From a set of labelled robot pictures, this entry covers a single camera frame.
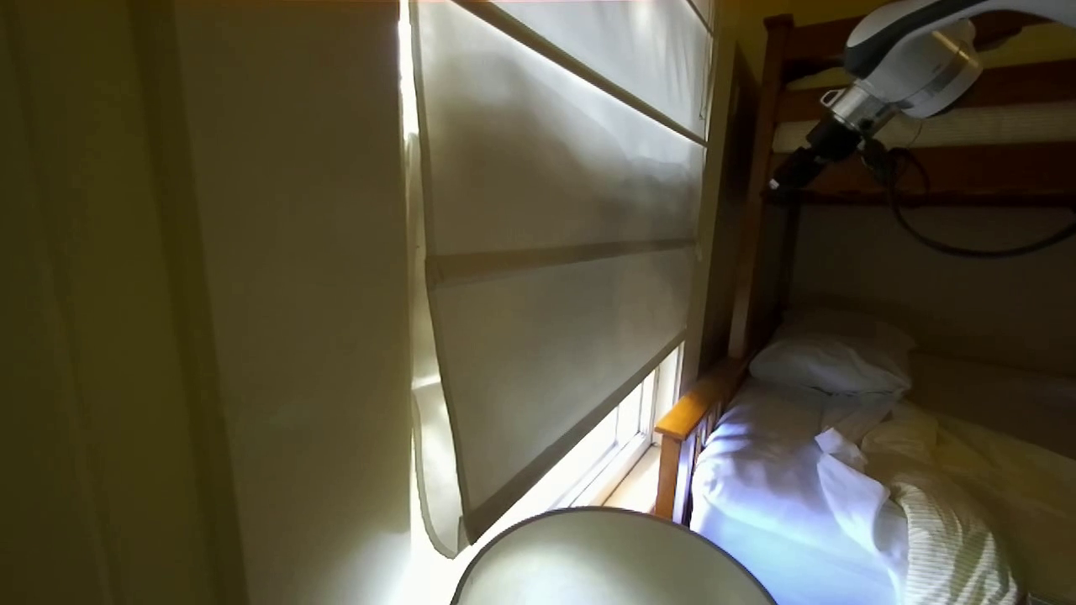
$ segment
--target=round lamp shade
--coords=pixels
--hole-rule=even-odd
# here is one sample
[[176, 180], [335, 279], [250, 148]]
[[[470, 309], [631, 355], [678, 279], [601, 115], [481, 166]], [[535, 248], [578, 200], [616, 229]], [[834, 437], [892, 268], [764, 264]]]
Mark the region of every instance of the round lamp shade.
[[761, 583], [699, 536], [616, 507], [513, 524], [465, 571], [453, 605], [754, 605]]

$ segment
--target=white wall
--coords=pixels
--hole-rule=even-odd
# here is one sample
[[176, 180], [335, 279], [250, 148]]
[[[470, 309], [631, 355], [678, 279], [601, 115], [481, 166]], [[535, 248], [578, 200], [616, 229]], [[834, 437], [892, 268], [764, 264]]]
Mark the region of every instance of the white wall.
[[178, 4], [250, 598], [393, 602], [406, 566], [406, 265], [391, 18]]
[[[1073, 221], [1064, 210], [910, 211], [965, 247], [1015, 247]], [[1027, 258], [945, 258], [889, 210], [807, 210], [792, 304], [844, 300], [909, 325], [926, 349], [1076, 376], [1076, 244]]]
[[129, 7], [0, 20], [0, 602], [213, 602]]
[[382, 24], [371, 0], [0, 7], [0, 602], [399, 597]]

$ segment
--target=window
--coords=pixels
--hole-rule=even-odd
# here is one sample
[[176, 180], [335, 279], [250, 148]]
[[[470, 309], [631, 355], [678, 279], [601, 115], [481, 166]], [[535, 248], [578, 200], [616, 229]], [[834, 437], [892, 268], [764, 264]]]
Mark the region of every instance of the window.
[[417, 492], [453, 555], [649, 448], [702, 275], [713, 39], [690, 0], [406, 9]]
[[675, 405], [681, 346], [675, 346], [592, 433], [585, 433], [476, 544], [445, 560], [421, 530], [417, 498], [410, 498], [410, 547], [417, 580], [412, 602], [446, 602], [470, 560], [502, 530], [555, 511], [606, 506], [619, 482], [656, 444], [656, 422]]

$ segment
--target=wooden beam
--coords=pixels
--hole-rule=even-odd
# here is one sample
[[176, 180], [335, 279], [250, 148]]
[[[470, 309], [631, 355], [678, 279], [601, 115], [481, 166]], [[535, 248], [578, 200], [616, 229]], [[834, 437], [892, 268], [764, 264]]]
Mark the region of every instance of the wooden beam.
[[649, 516], [671, 523], [675, 507], [675, 486], [678, 486], [678, 462], [696, 452], [693, 433], [702, 426], [707, 418], [727, 409], [732, 394], [748, 376], [748, 359], [723, 359], [715, 363], [690, 394], [675, 402], [675, 406], [656, 424], [662, 437], [658, 452], [658, 492]]
[[[769, 39], [781, 39], [789, 32], [789, 20], [767, 20]], [[748, 180], [748, 201], [741, 218], [741, 247], [732, 258], [732, 316], [730, 316], [730, 344], [727, 358], [742, 359], [751, 349], [751, 331], [754, 319], [754, 297], [757, 297], [757, 274], [761, 274], [761, 248], [764, 248], [764, 188], [769, 182], [769, 158], [773, 158], [773, 133], [778, 133], [778, 100], [781, 100], [781, 64], [787, 49], [769, 45], [767, 64], [764, 64], [764, 89], [761, 89], [761, 107], [754, 123], [754, 152], [751, 152], [751, 180]]]
[[[847, 34], [854, 32], [862, 18], [854, 20], [832, 20], [832, 24], [809, 24], [809, 28], [769, 28], [769, 49], [781, 52], [782, 69], [798, 64], [822, 64], [834, 69], [842, 64]], [[1041, 18], [1029, 15], [983, 15], [976, 18], [976, 45], [994, 49], [1008, 39], [1015, 39], [1022, 28], [1041, 24]]]
[[[778, 106], [781, 123], [817, 123], [825, 91], [787, 91]], [[954, 107], [1013, 107], [1076, 100], [1076, 62], [1020, 64], [984, 70]]]
[[[915, 148], [915, 158], [928, 188], [910, 166], [897, 188], [922, 206], [1073, 206], [1076, 200], [1076, 143]], [[862, 161], [832, 166], [805, 197], [832, 206], [883, 201], [883, 188]]]

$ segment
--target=wooden bed frame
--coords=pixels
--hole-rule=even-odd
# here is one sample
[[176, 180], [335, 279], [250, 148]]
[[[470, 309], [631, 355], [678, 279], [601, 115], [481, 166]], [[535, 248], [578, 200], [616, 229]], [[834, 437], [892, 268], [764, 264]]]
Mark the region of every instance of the wooden bed frame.
[[[757, 319], [757, 265], [764, 253], [767, 211], [782, 211], [787, 237], [781, 247], [782, 285], [789, 282], [789, 253], [798, 231], [798, 206], [764, 206], [764, 186], [782, 155], [773, 152], [773, 136], [782, 123], [822, 117], [822, 91], [792, 91], [789, 83], [836, 69], [844, 42], [859, 20], [792, 28], [789, 18], [767, 20], [767, 64], [757, 89], [757, 124], [754, 124], [754, 161], [751, 161], [751, 200], [741, 226], [741, 258], [732, 275], [732, 319], [727, 359], [707, 369], [693, 390], [656, 424], [658, 431], [658, 492], [656, 517], [687, 523], [690, 516], [690, 473], [693, 462], [727, 409], [741, 380], [748, 376], [751, 355], [764, 344], [773, 319]], [[1004, 42], [1037, 18], [989, 15], [976, 20], [979, 45]], [[984, 70], [972, 93], [957, 107], [1015, 107], [1076, 100], [1076, 62], [1020, 64]], [[1052, 206], [1076, 210], [1076, 143], [1041, 145], [957, 145], [957, 148], [919, 148], [926, 174], [931, 180], [928, 197], [910, 197], [909, 206]], [[870, 180], [854, 161], [827, 169], [799, 200], [805, 206], [889, 206]]]

